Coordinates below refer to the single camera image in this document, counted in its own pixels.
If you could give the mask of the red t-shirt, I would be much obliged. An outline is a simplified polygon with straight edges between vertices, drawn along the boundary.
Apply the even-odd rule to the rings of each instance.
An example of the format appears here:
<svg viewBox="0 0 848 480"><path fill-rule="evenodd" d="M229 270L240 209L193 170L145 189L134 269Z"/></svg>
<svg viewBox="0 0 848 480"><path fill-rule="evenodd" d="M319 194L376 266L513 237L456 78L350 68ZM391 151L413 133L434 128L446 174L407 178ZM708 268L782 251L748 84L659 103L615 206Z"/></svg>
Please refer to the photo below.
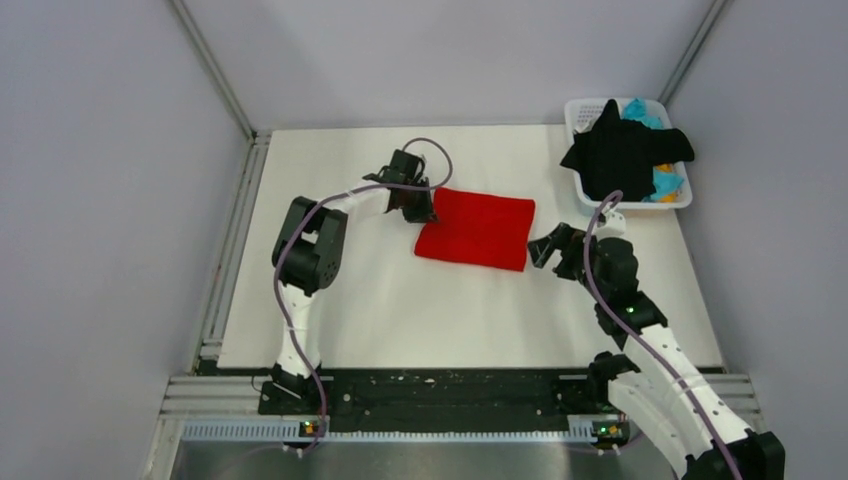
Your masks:
<svg viewBox="0 0 848 480"><path fill-rule="evenodd" d="M440 188L438 220L416 240L416 256L449 263L522 272L536 203L532 199Z"/></svg>

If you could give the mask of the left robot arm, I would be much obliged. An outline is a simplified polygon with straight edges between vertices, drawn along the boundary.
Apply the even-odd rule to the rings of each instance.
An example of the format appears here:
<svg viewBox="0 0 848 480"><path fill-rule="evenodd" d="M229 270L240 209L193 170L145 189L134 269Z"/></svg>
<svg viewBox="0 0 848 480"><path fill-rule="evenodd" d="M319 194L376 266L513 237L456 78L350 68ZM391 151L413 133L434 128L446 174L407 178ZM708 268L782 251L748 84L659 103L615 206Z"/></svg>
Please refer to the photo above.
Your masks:
<svg viewBox="0 0 848 480"><path fill-rule="evenodd" d="M273 292L283 315L283 340L270 379L262 386L259 412L324 415L326 389L319 374L322 354L318 296L336 280L349 227L398 211L411 224L433 223L433 186L425 159L404 149L350 189L322 200L296 197L272 251Z"/></svg>

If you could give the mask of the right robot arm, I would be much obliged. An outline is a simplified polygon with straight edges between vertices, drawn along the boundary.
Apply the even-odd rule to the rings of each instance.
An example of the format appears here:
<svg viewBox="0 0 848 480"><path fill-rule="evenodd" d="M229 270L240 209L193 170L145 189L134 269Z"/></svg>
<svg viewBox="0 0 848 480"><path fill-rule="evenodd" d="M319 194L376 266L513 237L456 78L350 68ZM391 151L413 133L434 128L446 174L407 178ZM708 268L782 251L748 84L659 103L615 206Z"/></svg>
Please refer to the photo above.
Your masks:
<svg viewBox="0 0 848 480"><path fill-rule="evenodd" d="M688 359L667 317L640 289L629 241L561 223L527 249L536 268L560 256L554 274L588 291L599 326L620 350L598 354L589 366L586 397L594 409L633 420L678 479L784 478L783 444L735 413Z"/></svg>

